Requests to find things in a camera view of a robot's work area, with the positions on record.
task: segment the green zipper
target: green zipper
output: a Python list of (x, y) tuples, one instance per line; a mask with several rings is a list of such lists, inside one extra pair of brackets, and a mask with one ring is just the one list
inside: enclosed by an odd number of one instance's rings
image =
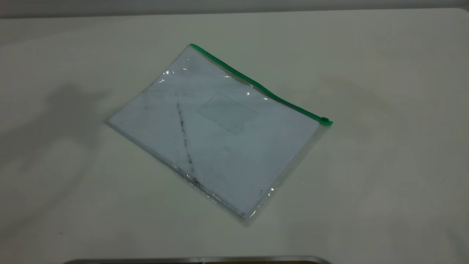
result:
[(238, 72), (237, 70), (231, 68), (228, 64), (222, 62), (221, 60), (219, 60), (218, 58), (216, 58), (215, 56), (213, 56), (212, 54), (206, 52), (204, 49), (202, 49), (201, 47), (195, 45), (195, 44), (189, 44), (189, 46), (193, 47), (194, 49), (196, 49), (198, 52), (202, 53), (203, 55), (205, 55), (206, 57), (208, 57), (209, 59), (211, 59), (213, 62), (217, 63), (218, 65), (220, 65), (221, 67), (225, 68), (225, 70), (229, 71), (230, 73), (234, 74), (235, 76), (237, 76), (238, 78), (246, 81), (247, 83), (250, 83), (251, 85), (255, 86), (257, 89), (259, 89), (260, 91), (262, 91), (265, 95), (269, 96), (270, 98), (276, 100), (277, 102), (281, 103), (281, 104), (284, 104), (308, 117), (311, 117), (312, 119), (320, 122), (321, 124), (323, 125), (332, 125), (332, 121), (329, 120), (328, 118), (325, 118), (325, 117), (320, 117), (320, 116), (316, 116), (315, 114), (313, 113), (310, 113), (306, 110), (304, 110), (303, 108), (301, 107), (298, 107), (292, 103), (289, 103), (285, 100), (283, 100), (282, 98), (278, 97), (277, 95), (273, 94), (271, 91), (267, 90), (264, 86), (260, 85), (258, 82), (256, 82), (255, 80), (247, 77), (246, 75)]

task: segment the white table surface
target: white table surface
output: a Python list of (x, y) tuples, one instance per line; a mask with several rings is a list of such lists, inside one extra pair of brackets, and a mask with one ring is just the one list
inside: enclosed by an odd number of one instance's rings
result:
[[(195, 43), (335, 123), (244, 227), (103, 123)], [(0, 263), (469, 261), (469, 13), (0, 21)]]

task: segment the wall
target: wall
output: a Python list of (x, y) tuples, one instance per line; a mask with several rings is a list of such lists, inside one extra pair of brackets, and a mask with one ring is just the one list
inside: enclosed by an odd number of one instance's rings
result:
[(2, 0), (0, 18), (449, 8), (469, 0)]

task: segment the metal edge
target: metal edge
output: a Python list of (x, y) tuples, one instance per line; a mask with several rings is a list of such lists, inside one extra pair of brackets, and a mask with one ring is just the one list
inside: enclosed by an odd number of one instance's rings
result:
[(202, 262), (247, 262), (247, 261), (309, 261), (332, 264), (317, 256), (247, 256), (247, 257), (187, 257), (146, 259), (76, 259), (64, 264), (147, 264), (147, 263), (202, 263)]

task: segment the black mark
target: black mark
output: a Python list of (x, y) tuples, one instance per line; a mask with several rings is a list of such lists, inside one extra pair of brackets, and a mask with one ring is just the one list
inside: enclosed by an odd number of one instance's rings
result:
[(194, 164), (192, 162), (192, 158), (190, 157), (189, 150), (187, 148), (187, 135), (186, 135), (186, 128), (184, 127), (184, 121), (182, 119), (181, 108), (179, 106), (179, 102), (176, 102), (177, 111), (179, 114), (179, 120), (181, 122), (181, 131), (182, 131), (182, 138), (184, 139), (184, 147), (186, 148), (187, 160), (190, 164), (190, 172), (194, 175)]
[(200, 186), (200, 182), (197, 180), (197, 178), (194, 178), (193, 181), (196, 186)]

